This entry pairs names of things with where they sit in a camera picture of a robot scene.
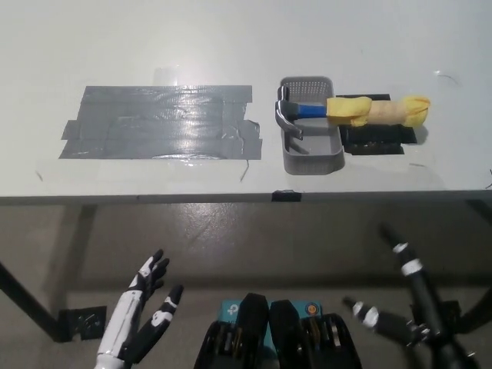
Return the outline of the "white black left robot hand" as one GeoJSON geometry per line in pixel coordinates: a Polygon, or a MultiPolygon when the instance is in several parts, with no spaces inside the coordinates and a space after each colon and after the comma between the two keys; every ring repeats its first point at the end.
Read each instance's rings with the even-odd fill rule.
{"type": "Polygon", "coordinates": [[[144,323],[141,313],[164,284],[169,260],[159,249],[139,268],[128,288],[118,300],[96,355],[97,368],[130,368],[138,364],[168,329],[184,292],[174,286],[161,306],[144,323]]]}

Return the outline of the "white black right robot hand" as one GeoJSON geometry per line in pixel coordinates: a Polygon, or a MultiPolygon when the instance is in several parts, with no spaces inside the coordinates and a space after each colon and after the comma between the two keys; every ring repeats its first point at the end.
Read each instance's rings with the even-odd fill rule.
{"type": "Polygon", "coordinates": [[[345,297],[343,304],[362,325],[403,347],[423,343],[431,352],[432,368],[478,368],[474,355],[458,342],[458,334],[469,334],[491,322],[491,291],[463,316],[452,318],[452,310],[439,297],[414,248],[395,230],[380,224],[378,233],[396,255],[409,284],[413,320],[362,301],[345,297]]]}

